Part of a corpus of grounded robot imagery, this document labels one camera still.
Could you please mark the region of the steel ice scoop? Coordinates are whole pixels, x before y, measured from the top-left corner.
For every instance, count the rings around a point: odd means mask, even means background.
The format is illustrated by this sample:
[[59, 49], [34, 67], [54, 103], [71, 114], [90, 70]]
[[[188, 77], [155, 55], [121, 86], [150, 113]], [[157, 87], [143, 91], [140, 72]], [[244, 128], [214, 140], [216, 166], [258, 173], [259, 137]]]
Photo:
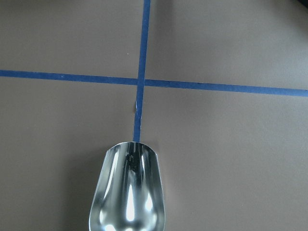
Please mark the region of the steel ice scoop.
[[122, 142], [107, 150], [93, 196], [90, 231], [163, 231], [166, 215], [157, 154]]

